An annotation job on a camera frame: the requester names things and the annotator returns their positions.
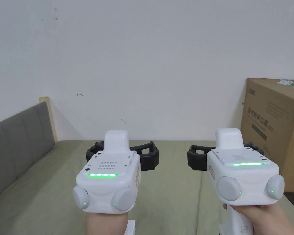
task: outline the green led light strip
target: green led light strip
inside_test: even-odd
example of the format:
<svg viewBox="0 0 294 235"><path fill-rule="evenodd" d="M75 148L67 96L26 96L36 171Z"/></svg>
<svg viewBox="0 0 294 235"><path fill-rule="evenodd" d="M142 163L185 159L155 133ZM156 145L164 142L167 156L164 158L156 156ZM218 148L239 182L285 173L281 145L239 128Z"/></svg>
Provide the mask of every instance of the green led light strip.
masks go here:
<svg viewBox="0 0 294 235"><path fill-rule="evenodd" d="M232 166L253 166L253 165L264 165L263 162L252 162L252 163L235 163Z"/></svg>
<svg viewBox="0 0 294 235"><path fill-rule="evenodd" d="M118 176L118 174L90 173L89 176Z"/></svg>

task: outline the green bed sheet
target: green bed sheet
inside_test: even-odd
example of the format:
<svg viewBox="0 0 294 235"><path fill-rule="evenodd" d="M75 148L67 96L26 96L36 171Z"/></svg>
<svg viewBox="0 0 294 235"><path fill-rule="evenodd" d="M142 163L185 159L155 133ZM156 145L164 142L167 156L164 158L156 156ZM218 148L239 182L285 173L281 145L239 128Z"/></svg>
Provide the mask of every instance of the green bed sheet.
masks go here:
<svg viewBox="0 0 294 235"><path fill-rule="evenodd" d="M73 199L76 175L86 164L85 152L95 141L61 141L0 195L2 234L85 234L85 213ZM140 145L147 141L131 141ZM156 141L160 163L142 172L130 219L136 235L217 235L226 211L207 172L187 166L191 144L212 141ZM294 207L286 197L279 204L294 223Z"/></svg>

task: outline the white device top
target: white device top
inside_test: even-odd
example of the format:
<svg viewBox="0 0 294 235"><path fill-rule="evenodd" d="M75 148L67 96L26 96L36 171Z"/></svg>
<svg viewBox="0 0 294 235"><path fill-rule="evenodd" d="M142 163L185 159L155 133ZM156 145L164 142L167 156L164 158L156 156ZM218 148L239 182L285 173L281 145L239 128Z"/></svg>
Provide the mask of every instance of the white device top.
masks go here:
<svg viewBox="0 0 294 235"><path fill-rule="evenodd" d="M140 179L140 157L130 151L127 131L108 131L104 150L77 175L74 198L86 212L125 213L134 207Z"/></svg>
<svg viewBox="0 0 294 235"><path fill-rule="evenodd" d="M207 154L209 178L218 197L230 205L268 205L283 195L279 167L249 147L236 128L216 131L217 147Z"/></svg>

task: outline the round gray knob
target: round gray knob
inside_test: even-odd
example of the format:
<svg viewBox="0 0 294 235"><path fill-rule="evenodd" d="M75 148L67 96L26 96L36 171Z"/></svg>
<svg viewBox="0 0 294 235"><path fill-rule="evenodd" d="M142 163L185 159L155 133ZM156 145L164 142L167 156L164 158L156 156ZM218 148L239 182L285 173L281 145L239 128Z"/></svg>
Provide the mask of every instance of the round gray knob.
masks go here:
<svg viewBox="0 0 294 235"><path fill-rule="evenodd" d="M83 210L89 206L89 197L85 189L75 186L73 188L73 196L78 208Z"/></svg>
<svg viewBox="0 0 294 235"><path fill-rule="evenodd" d="M136 194L132 187L121 188L112 198L112 204L120 211L126 211L135 203Z"/></svg>
<svg viewBox="0 0 294 235"><path fill-rule="evenodd" d="M268 180L267 193L272 199L279 200L283 196L285 187L284 178L282 175L276 174Z"/></svg>
<svg viewBox="0 0 294 235"><path fill-rule="evenodd" d="M217 191L224 199L235 201L242 194L242 189L238 181L231 177L221 177L217 182Z"/></svg>

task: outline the white wall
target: white wall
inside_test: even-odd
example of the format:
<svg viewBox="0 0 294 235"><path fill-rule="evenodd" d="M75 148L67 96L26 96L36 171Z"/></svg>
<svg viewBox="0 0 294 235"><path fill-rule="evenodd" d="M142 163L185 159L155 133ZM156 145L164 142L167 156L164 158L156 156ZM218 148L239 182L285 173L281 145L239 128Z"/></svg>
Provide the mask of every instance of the white wall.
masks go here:
<svg viewBox="0 0 294 235"><path fill-rule="evenodd" d="M60 140L213 140L248 77L294 79L294 1L0 0L0 120L50 96Z"/></svg>

